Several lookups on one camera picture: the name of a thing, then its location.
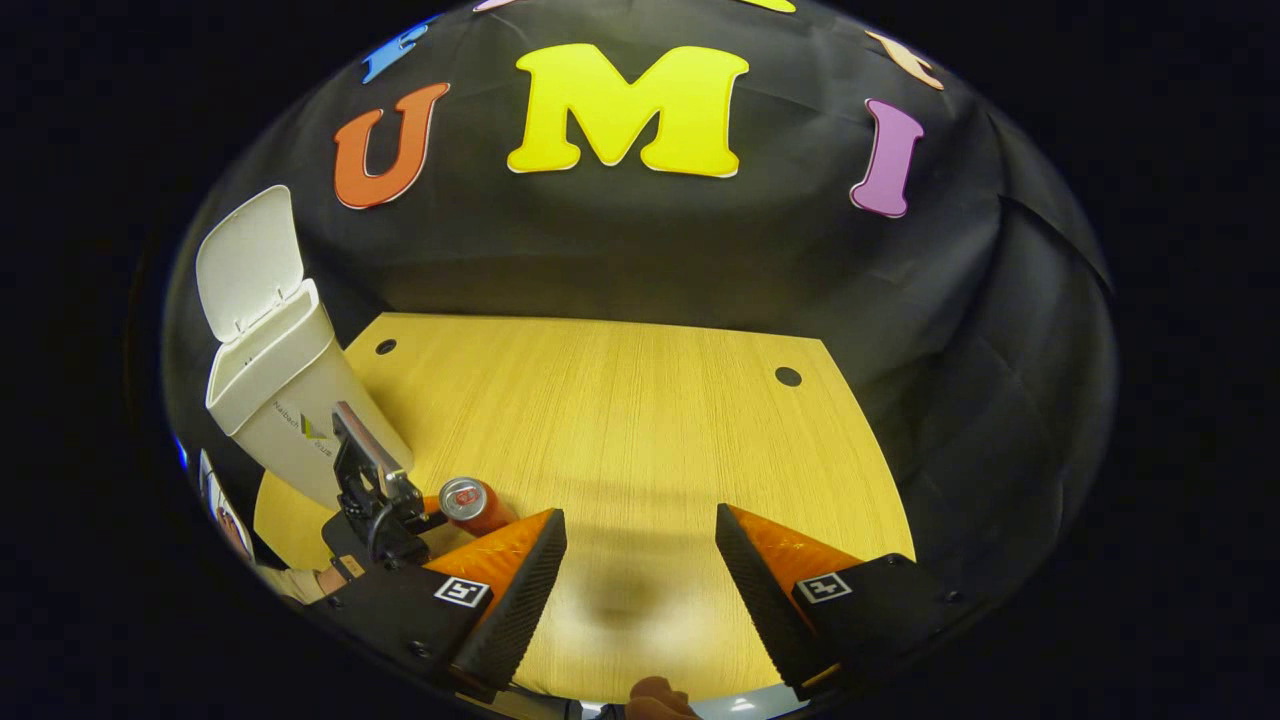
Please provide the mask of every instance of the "yellow sticker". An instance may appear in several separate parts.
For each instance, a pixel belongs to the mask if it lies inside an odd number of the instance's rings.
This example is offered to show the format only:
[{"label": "yellow sticker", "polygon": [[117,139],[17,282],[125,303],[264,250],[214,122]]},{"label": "yellow sticker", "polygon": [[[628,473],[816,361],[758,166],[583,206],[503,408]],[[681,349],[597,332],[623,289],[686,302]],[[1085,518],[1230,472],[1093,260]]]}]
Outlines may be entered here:
[{"label": "yellow sticker", "polygon": [[516,173],[567,170],[581,150],[564,138],[573,113],[591,150],[617,165],[658,114],[658,137],[640,151],[653,170],[727,178],[737,174],[728,149],[733,81],[750,68],[742,58],[709,47],[676,47],[628,83],[595,45],[557,45],[520,58],[527,70],[525,138],[507,156]]},{"label": "yellow sticker", "polygon": [[741,0],[742,3],[750,3],[751,5],[759,5],[767,10],[774,10],[778,13],[795,13],[796,6],[787,0]]},{"label": "yellow sticker", "polygon": [[931,65],[927,61],[916,58],[905,46],[902,46],[901,44],[893,41],[893,40],[890,40],[890,38],[884,37],[883,35],[877,35],[877,33],[874,33],[874,32],[872,32],[869,29],[865,31],[865,32],[867,32],[867,35],[869,35],[869,36],[874,37],[876,40],[881,41],[881,45],[883,45],[884,50],[888,51],[890,60],[893,60],[895,63],[897,63],[897,67],[902,68],[904,70],[908,72],[908,74],[910,74],[915,79],[923,82],[924,85],[932,87],[933,90],[942,90],[942,83],[938,82],[938,78],[936,78],[936,77],[931,76],[929,73],[924,72],[924,68],[933,69],[933,65]]}]

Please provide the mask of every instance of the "blue letter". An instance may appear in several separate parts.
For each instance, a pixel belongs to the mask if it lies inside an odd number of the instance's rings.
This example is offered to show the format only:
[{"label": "blue letter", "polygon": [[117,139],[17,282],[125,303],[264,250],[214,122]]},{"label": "blue letter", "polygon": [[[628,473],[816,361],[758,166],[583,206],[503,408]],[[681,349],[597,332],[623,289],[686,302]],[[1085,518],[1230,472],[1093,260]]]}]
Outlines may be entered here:
[{"label": "blue letter", "polygon": [[385,70],[394,63],[403,58],[410,50],[413,49],[413,41],[422,37],[426,33],[426,24],[440,15],[435,15],[430,19],[422,20],[416,26],[411,27],[408,32],[401,35],[396,40],[392,40],[387,45],[383,45],[378,50],[374,50],[365,58],[369,63],[369,73],[365,74],[365,79],[360,81],[361,85],[369,83],[369,81],[378,77],[379,73]]}]

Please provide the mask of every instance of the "soda can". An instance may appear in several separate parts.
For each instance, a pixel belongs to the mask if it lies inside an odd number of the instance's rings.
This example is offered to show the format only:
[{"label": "soda can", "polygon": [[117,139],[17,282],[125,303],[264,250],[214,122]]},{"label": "soda can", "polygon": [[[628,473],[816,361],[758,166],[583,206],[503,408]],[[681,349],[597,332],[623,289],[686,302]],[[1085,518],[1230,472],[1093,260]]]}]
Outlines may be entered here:
[{"label": "soda can", "polygon": [[444,483],[440,488],[440,512],[449,523],[476,537],[518,520],[492,487],[475,478],[453,478]]}]

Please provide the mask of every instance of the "wooden table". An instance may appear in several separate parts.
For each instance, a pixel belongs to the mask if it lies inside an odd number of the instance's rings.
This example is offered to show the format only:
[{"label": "wooden table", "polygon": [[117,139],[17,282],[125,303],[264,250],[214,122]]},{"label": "wooden table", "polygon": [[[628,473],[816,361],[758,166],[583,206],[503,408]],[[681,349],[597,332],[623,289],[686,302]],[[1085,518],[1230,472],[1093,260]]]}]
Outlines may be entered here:
[{"label": "wooden table", "polygon": [[[378,355],[384,340],[396,348]],[[424,492],[470,475],[521,515],[564,510],[568,550],[515,678],[532,691],[617,702],[660,674],[699,701],[781,682],[716,550],[718,502],[859,557],[915,557],[888,466],[820,341],[384,314],[347,356],[413,448]],[[268,473],[255,515],[285,562],[326,566],[328,510]],[[425,537],[434,552],[470,539],[452,527]]]}]

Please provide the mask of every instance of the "orange letter u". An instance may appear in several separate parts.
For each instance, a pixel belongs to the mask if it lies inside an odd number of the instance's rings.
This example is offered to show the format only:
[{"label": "orange letter u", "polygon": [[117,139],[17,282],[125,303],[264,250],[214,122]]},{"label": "orange letter u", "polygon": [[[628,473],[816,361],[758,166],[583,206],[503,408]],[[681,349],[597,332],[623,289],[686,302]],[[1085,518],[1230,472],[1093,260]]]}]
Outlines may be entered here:
[{"label": "orange letter u", "polygon": [[383,117],[380,109],[360,115],[333,136],[333,141],[338,143],[333,191],[339,202],[352,210],[364,210],[396,200],[413,184],[426,161],[431,108],[435,100],[448,91],[449,83],[440,82],[401,97],[396,104],[396,109],[404,115],[401,123],[399,151],[390,169],[378,177],[369,174],[365,159],[369,151],[369,135]]}]

